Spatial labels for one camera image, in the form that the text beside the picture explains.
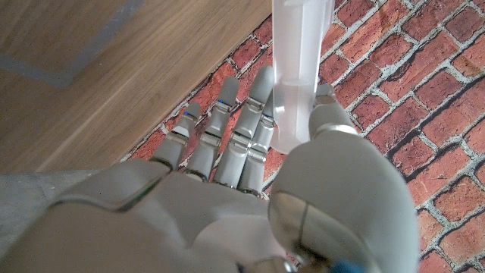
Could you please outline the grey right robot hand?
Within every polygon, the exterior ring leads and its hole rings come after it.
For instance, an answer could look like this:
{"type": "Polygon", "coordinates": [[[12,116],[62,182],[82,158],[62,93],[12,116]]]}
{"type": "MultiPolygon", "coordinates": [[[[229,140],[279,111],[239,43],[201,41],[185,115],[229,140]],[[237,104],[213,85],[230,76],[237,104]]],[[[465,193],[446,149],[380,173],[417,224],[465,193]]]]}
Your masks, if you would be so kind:
{"type": "Polygon", "coordinates": [[[200,114],[191,104],[148,160],[105,169],[61,193],[9,248],[3,272],[416,272],[415,205],[398,170],[359,136],[333,88],[317,88],[311,139],[261,198],[274,127],[271,67],[252,85],[243,128],[217,162],[237,82],[184,171],[200,114]],[[210,166],[217,164],[215,171],[210,166]]]}

